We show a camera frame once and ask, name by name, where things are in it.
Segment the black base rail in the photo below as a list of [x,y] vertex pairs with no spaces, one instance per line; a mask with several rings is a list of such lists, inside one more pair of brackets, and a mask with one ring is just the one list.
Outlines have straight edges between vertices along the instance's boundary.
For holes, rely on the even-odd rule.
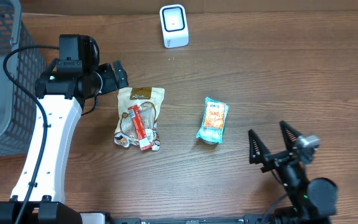
[[215,217],[215,218],[168,218],[140,219],[113,218],[109,213],[87,212],[80,213],[84,224],[260,224],[260,223],[331,223],[330,219],[299,221],[271,215],[264,222],[263,215],[245,215],[244,217]]

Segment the beige brown snack bag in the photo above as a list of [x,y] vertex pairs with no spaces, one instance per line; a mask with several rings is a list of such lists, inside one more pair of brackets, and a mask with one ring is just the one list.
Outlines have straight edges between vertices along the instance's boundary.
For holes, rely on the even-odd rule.
[[158,151],[160,139],[157,132],[157,120],[164,96],[165,90],[156,87],[126,87],[119,90],[117,96],[119,121],[114,132],[114,142],[122,147],[131,145],[139,147],[134,123],[128,112],[128,107],[137,105],[147,137],[152,145],[151,149],[144,151]]

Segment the grey plastic mesh basket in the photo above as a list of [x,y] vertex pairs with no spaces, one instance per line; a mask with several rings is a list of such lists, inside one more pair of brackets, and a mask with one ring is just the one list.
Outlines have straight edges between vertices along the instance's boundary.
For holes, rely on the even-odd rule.
[[21,18],[19,0],[0,0],[0,156],[25,154],[35,124],[35,103],[8,79],[6,67],[31,92],[46,61]]

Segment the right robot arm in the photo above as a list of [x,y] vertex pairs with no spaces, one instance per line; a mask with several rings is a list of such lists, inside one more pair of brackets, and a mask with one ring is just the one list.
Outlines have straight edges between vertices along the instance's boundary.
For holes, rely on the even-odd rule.
[[338,187],[330,179],[309,180],[306,166],[311,164],[320,145],[319,137],[305,136],[286,121],[280,122],[286,149],[272,154],[250,129],[249,163],[262,164],[263,173],[270,172],[284,188],[285,195],[277,199],[263,215],[248,215],[255,223],[330,223],[336,214]]

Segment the teal snack packet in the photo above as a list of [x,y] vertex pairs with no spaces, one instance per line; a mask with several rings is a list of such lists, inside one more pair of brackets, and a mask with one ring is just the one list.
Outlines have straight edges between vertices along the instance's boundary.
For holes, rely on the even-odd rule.
[[223,134],[224,134],[224,130],[225,130],[225,122],[226,122],[226,118],[227,118],[227,113],[229,111],[229,105],[224,103],[226,105],[226,107],[225,107],[225,113],[224,113],[223,128],[222,129],[207,128],[204,126],[204,118],[205,118],[206,104],[209,101],[223,103],[221,101],[214,100],[210,97],[205,98],[203,120],[202,120],[201,127],[200,127],[196,137],[201,138],[205,143],[208,143],[208,144],[221,144],[223,142]]

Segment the orange small snack packet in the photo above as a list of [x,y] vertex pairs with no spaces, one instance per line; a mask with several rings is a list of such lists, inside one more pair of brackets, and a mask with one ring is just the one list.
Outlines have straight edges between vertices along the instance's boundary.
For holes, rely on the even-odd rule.
[[224,125],[224,103],[209,101],[206,104],[204,126],[207,128],[222,129]]

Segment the red stick snack packet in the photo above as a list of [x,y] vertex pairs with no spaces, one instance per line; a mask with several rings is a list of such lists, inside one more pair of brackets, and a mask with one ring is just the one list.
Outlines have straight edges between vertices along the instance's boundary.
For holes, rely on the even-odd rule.
[[145,131],[142,118],[140,116],[139,107],[137,105],[130,106],[128,107],[128,112],[130,114],[132,122],[134,123],[135,133],[137,135],[140,149],[142,151],[146,149],[151,149],[152,145],[147,137],[147,133]]

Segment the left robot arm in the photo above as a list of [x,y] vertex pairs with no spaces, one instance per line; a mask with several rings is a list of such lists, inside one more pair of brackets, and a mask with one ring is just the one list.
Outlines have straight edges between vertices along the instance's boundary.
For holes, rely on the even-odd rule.
[[65,171],[74,130],[85,101],[127,87],[120,61],[99,62],[99,47],[87,35],[59,36],[59,57],[35,81],[31,93],[7,69],[19,47],[2,63],[4,73],[37,106],[24,168],[9,201],[0,202],[0,223],[112,223],[108,212],[77,212],[65,205]]

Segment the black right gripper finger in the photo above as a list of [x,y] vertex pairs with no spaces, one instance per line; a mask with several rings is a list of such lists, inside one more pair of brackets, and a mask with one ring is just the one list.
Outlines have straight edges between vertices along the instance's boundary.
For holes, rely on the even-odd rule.
[[253,129],[248,131],[249,135],[249,162],[251,164],[264,163],[265,158],[270,155],[270,151],[260,140]]
[[298,139],[299,136],[301,136],[302,134],[297,131],[295,128],[293,128],[292,126],[290,126],[286,121],[281,120],[279,122],[280,124],[280,129],[282,132],[282,136],[283,136],[283,140],[286,146],[286,149],[288,151],[292,151],[293,150],[293,146],[295,145],[296,140]]

